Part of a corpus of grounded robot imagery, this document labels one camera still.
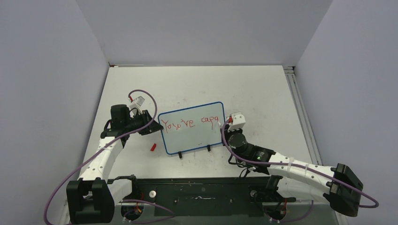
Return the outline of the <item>red marker cap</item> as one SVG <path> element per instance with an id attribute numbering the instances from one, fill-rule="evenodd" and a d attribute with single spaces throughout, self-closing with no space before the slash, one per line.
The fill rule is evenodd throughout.
<path id="1" fill-rule="evenodd" d="M 156 144 L 156 143 L 154 143 L 154 144 L 152 145 L 152 147 L 151 147 L 150 151 L 154 151 L 156 147 L 157 147 L 157 144 Z"/>

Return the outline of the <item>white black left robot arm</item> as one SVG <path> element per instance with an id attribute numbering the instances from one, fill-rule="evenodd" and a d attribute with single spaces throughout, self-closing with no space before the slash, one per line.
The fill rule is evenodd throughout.
<path id="1" fill-rule="evenodd" d="M 133 185 L 136 177 L 118 177 L 109 184 L 111 169 L 132 131 L 148 135 L 164 129 L 147 110 L 131 116 L 127 105 L 113 105 L 110 113 L 111 118 L 100 134 L 97 156 L 90 160 L 79 178 L 70 181 L 66 187 L 69 218 L 73 225 L 110 223 L 118 202 L 123 198 L 128 202 L 139 198 L 140 189 Z"/>

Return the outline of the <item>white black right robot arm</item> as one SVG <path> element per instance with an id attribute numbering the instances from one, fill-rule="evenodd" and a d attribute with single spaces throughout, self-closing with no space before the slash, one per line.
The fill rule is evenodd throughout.
<path id="1" fill-rule="evenodd" d="M 242 129 L 220 127 L 222 144 L 237 160 L 256 173 L 270 176 L 268 199 L 296 198 L 327 203 L 336 212 L 356 217 L 361 208 L 363 183 L 344 164 L 324 166 L 306 163 L 279 152 L 248 143 Z"/>

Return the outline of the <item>blue-framed whiteboard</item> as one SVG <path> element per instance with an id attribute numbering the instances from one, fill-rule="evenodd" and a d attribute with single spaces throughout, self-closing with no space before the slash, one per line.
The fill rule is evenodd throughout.
<path id="1" fill-rule="evenodd" d="M 158 123 L 164 126 L 161 133 L 166 153 L 174 155 L 220 144 L 217 121 L 225 122 L 221 101 L 160 113 Z"/>

